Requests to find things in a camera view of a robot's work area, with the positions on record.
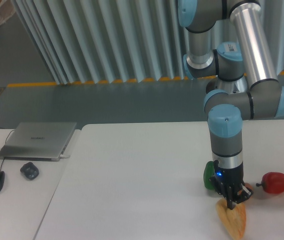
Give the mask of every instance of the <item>red bell pepper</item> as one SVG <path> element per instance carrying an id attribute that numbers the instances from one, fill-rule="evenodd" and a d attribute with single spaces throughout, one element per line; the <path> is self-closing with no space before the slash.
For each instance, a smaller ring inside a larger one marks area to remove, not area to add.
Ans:
<path id="1" fill-rule="evenodd" d="M 256 186 L 262 186 L 263 190 L 269 194 L 280 194 L 284 192 L 284 173 L 268 172 Z"/>

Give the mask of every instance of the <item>silver laptop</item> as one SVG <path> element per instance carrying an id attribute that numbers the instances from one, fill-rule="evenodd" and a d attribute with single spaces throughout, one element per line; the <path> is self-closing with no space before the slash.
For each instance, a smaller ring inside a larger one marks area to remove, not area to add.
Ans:
<path id="1" fill-rule="evenodd" d="M 0 151 L 0 159 L 59 161 L 75 122 L 22 122 Z"/>

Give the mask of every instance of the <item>corrugated metal wall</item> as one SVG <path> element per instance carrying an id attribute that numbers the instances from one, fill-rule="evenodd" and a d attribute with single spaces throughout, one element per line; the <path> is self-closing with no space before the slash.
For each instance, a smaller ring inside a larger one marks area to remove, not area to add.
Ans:
<path id="1" fill-rule="evenodd" d="M 13 0 L 55 81 L 184 78 L 187 31 L 176 0 Z M 284 70 L 284 0 L 260 0 L 277 73 Z M 229 20 L 212 29 L 212 48 L 236 41 Z"/>

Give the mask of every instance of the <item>yellow stripe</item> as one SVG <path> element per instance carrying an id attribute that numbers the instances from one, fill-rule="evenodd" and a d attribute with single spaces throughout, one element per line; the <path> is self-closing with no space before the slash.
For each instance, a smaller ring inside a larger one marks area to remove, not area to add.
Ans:
<path id="1" fill-rule="evenodd" d="M 56 86 L 56 82 L 31 82 L 31 83 L 11 83 L 8 84 L 8 88 L 18 87 L 42 87 L 42 86 Z"/>
<path id="2" fill-rule="evenodd" d="M 284 70 L 280 72 L 279 75 L 284 75 Z M 206 76 L 200 77 L 199 79 L 213 79 L 215 76 Z M 159 81 L 166 82 L 166 81 L 180 81 L 182 80 L 181 77 L 176 76 L 173 79 L 169 77 L 161 77 Z M 137 80 L 132 78 L 126 81 L 127 83 L 137 83 Z M 151 77 L 145 78 L 142 82 L 155 82 L 155 80 Z M 121 79 L 114 80 L 111 84 L 121 84 L 123 81 Z M 92 80 L 82 83 L 80 81 L 76 81 L 73 83 L 68 83 L 67 85 L 92 85 L 95 84 Z M 109 84 L 107 80 L 100 80 L 98 84 Z M 8 88 L 18 88 L 18 87 L 45 87 L 45 86 L 57 86 L 55 82 L 31 82 L 31 83 L 10 83 L 7 85 Z"/>

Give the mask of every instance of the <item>pepper stem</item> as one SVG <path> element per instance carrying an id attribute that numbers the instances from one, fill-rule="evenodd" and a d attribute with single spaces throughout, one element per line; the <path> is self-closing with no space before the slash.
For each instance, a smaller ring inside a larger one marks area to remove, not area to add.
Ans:
<path id="1" fill-rule="evenodd" d="M 257 187 L 260 187 L 260 186 L 262 186 L 262 187 L 264 187 L 264 183 L 263 182 L 261 182 L 261 183 L 257 183 L 257 184 L 255 184 Z"/>

